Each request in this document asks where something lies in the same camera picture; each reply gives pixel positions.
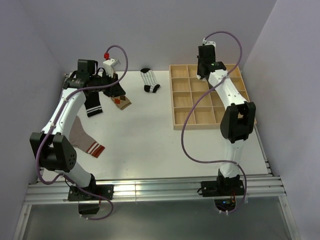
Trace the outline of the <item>black box under rail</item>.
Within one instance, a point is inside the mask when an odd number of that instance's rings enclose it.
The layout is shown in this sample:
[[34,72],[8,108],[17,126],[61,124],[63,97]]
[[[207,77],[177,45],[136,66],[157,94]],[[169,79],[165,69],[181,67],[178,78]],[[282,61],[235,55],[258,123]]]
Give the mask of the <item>black box under rail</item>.
[[96,215],[99,210],[100,210],[100,206],[98,203],[78,205],[78,212],[80,215]]

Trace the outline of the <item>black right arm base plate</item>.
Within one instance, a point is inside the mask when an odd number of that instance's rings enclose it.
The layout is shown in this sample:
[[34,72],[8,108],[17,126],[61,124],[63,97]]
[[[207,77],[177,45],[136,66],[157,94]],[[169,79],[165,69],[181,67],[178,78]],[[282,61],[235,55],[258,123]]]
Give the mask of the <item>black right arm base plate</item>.
[[221,186],[216,180],[202,181],[197,193],[203,197],[237,197],[244,195],[245,187],[241,180],[234,186]]

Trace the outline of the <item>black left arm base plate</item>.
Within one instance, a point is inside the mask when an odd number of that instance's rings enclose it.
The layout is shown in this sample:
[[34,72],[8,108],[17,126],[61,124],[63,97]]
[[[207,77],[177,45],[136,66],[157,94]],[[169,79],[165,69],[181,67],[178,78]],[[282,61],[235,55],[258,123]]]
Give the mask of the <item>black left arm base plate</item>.
[[69,193],[67,200],[70,202],[76,201],[97,201],[102,200],[101,197],[106,198],[108,200],[113,199],[114,193],[114,185],[113,184],[98,184],[94,187],[86,187],[83,188],[84,191],[90,193],[85,193],[81,191],[76,186],[71,186],[69,188]]

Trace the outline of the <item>taupe sock red stripes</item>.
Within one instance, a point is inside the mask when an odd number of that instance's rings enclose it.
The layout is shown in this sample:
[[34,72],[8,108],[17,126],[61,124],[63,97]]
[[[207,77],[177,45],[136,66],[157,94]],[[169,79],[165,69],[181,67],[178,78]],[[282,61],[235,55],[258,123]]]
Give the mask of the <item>taupe sock red stripes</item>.
[[75,117],[72,124],[69,134],[69,142],[72,146],[93,156],[94,158],[98,158],[105,150],[103,145],[99,144],[94,138],[85,132],[78,116]]

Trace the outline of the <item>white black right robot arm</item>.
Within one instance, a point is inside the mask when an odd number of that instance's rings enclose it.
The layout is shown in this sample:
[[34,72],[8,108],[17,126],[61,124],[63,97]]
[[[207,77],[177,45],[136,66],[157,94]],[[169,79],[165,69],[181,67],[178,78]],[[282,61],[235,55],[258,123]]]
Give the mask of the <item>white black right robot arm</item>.
[[216,44],[203,43],[198,47],[197,77],[205,79],[214,88],[224,107],[220,132],[225,139],[225,157],[219,170],[217,191],[229,194],[233,188],[243,189],[239,163],[245,141],[253,132],[256,105],[247,101],[237,90],[229,77],[226,66],[216,61]]

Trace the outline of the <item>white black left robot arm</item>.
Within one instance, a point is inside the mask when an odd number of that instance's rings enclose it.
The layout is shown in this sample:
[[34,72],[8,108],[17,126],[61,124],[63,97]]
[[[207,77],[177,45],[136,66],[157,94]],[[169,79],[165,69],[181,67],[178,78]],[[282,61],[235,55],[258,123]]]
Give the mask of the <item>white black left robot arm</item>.
[[37,177],[43,184],[55,182],[43,179],[41,169],[46,169],[80,187],[79,194],[86,200],[96,197],[94,176],[77,162],[77,152],[69,138],[77,114],[90,96],[99,92],[118,95],[120,77],[114,70],[118,63],[117,59],[106,58],[99,67],[95,60],[80,59],[77,70],[64,80],[59,103],[49,122],[29,138]]

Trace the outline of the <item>wooden compartment tray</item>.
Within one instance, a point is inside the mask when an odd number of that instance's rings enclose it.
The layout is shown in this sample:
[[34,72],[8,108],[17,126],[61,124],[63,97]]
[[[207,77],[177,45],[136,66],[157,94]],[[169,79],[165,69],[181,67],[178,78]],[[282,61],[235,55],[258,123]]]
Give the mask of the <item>wooden compartment tray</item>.
[[171,64],[169,78],[173,129],[181,130],[194,104],[197,104],[186,124],[187,130],[219,129],[225,115],[224,104],[214,90],[199,101],[212,87],[197,79],[197,64]]

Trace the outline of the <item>black sock white stripes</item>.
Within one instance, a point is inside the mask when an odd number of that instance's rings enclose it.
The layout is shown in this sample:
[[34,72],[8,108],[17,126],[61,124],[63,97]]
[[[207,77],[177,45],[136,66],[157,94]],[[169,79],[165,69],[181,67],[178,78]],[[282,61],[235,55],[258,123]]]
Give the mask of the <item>black sock white stripes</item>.
[[84,103],[87,117],[93,117],[95,115],[103,113],[103,109],[100,103],[100,97],[98,92],[92,92],[86,97]]

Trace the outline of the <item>aluminium table edge rail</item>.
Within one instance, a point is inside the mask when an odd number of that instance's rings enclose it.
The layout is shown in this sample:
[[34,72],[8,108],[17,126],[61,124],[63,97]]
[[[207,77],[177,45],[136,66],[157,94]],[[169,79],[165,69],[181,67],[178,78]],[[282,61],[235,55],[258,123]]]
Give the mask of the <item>aluminium table edge rail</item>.
[[[112,202],[159,202],[197,200],[202,197],[197,194],[202,181],[210,177],[164,178],[147,180],[98,180],[97,185],[113,185]],[[63,181],[52,185],[42,183],[28,186],[24,205],[69,204],[67,200],[69,187]],[[247,196],[282,197],[286,190],[279,176],[258,176],[247,178]]]

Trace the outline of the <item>white sock black toe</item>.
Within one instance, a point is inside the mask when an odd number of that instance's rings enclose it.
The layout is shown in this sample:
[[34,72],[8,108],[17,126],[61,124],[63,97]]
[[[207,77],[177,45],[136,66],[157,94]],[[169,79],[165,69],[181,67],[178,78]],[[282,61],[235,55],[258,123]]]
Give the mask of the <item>white sock black toe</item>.
[[146,93],[156,93],[161,85],[157,82],[154,72],[150,68],[142,68],[140,70]]

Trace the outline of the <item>brown orange argyle sock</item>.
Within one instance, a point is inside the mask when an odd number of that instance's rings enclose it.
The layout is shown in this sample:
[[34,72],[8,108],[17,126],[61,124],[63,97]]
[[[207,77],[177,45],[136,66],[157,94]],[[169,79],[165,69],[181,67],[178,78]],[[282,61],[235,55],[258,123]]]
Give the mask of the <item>brown orange argyle sock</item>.
[[110,97],[110,99],[115,104],[115,106],[122,111],[132,104],[131,101],[125,95]]

